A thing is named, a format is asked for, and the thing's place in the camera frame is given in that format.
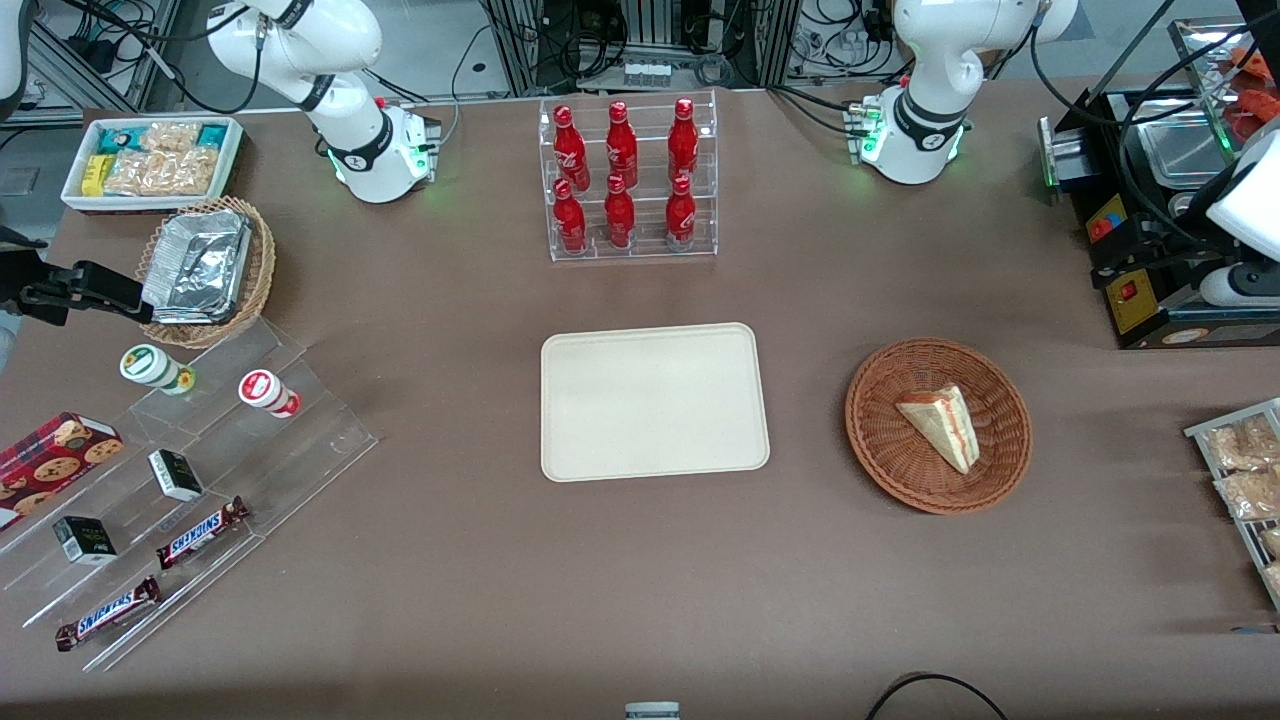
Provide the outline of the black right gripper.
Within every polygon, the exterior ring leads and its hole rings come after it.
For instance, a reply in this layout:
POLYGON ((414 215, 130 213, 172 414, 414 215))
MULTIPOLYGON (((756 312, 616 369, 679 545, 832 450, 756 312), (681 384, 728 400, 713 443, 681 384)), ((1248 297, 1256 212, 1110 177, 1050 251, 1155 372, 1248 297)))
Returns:
POLYGON ((99 310, 133 322, 151 322, 154 306, 145 301, 145 287, 97 263, 76 263, 64 284, 37 284, 49 277, 41 251, 49 242, 32 240, 1 227, 1 305, 15 306, 23 316, 63 327, 77 310, 99 310))

